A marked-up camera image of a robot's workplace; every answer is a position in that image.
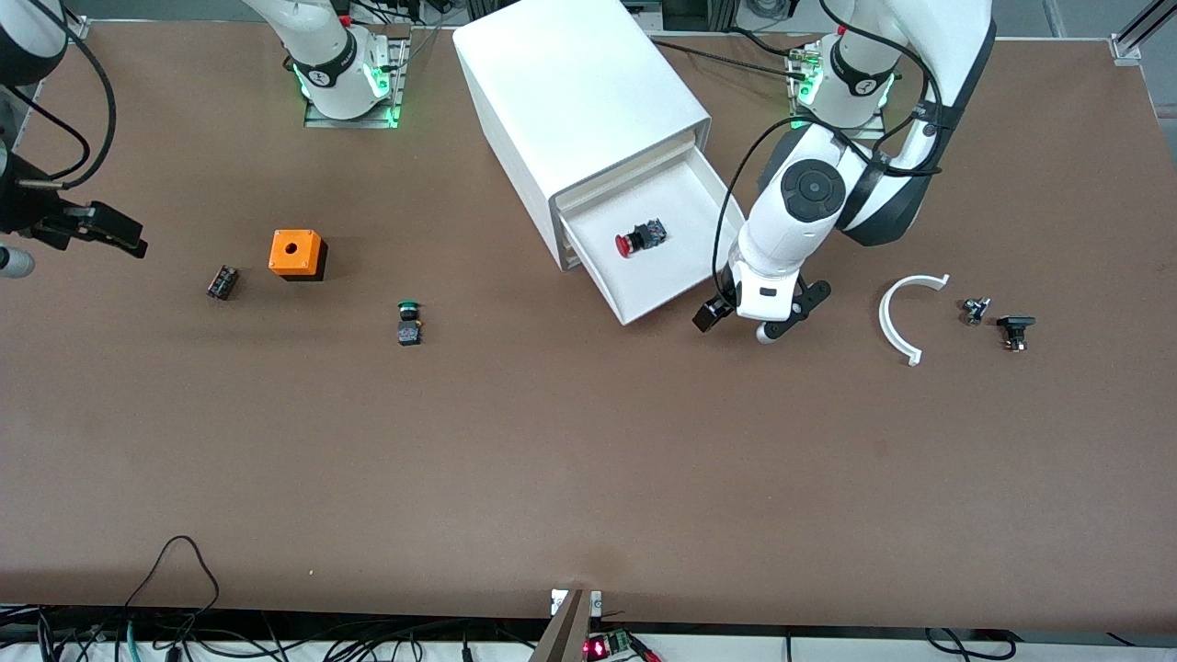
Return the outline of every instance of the gray floor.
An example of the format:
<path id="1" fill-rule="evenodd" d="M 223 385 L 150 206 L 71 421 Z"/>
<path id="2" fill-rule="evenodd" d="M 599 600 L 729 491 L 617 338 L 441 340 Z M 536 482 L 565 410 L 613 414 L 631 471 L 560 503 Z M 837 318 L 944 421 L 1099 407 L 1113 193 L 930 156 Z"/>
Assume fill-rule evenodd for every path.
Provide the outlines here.
<path id="1" fill-rule="evenodd" d="M 833 24 L 816 0 L 803 0 L 786 21 L 754 15 L 740 0 L 737 22 L 749 29 L 829 32 Z M 1108 37 L 1124 27 L 1149 0 L 993 0 L 1003 37 Z M 97 19 L 258 20 L 241 0 L 67 0 L 78 13 Z M 830 0 L 849 14 L 851 0 Z M 1177 21 L 1170 21 L 1142 48 L 1149 93 L 1177 161 Z"/>

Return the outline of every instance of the white cylinder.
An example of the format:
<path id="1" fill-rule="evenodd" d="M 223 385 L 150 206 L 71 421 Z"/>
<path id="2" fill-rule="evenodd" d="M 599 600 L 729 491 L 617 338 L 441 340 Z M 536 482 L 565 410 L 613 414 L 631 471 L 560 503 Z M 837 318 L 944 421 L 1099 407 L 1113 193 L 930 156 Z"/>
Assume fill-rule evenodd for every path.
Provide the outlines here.
<path id="1" fill-rule="evenodd" d="M 34 266 L 33 256 L 27 251 L 0 244 L 0 278 L 24 278 Z"/>

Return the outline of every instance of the brown tabletop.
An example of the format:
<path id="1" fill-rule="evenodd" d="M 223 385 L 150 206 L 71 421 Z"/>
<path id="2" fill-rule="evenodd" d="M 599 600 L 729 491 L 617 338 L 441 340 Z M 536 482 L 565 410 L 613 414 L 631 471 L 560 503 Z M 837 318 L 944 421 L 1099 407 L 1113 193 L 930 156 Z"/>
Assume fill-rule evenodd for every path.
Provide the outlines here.
<path id="1" fill-rule="evenodd" d="M 0 602 L 121 603 L 184 532 L 225 607 L 541 616 L 579 582 L 631 620 L 1177 631 L 1177 178 L 1105 44 L 998 44 L 918 223 L 831 237 L 805 273 L 832 297 L 774 346 L 699 335 L 707 285 L 623 327 L 560 273 L 448 33 L 384 132 L 304 130 L 265 25 L 89 44 L 118 138 L 66 197 L 151 250 L 13 240 L 38 269 L 0 284 Z M 779 79 L 667 58 L 729 177 Z M 101 135 L 75 53 L 42 101 Z M 40 120 L 22 147 L 75 151 Z M 326 282 L 267 271 L 281 227 L 330 243 Z M 222 264 L 228 303 L 205 296 Z M 952 277 L 893 303 L 917 368 L 877 323 L 912 273 Z M 1038 318 L 1028 352 L 958 320 L 976 296 Z M 207 591 L 175 552 L 142 601 Z"/>

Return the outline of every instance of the metal post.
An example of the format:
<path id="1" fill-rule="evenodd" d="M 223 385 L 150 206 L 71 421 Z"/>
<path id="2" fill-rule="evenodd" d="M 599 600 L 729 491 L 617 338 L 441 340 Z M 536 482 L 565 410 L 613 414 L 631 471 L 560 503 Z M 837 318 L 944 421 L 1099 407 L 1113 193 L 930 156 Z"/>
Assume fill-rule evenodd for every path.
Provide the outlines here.
<path id="1" fill-rule="evenodd" d="M 592 600 L 588 591 L 568 590 L 528 662 L 583 662 L 591 615 Z"/>
<path id="2" fill-rule="evenodd" d="M 1141 59 L 1141 45 L 1156 34 L 1177 13 L 1177 0 L 1156 0 L 1145 7 L 1124 29 L 1111 35 L 1116 64 L 1135 64 Z"/>

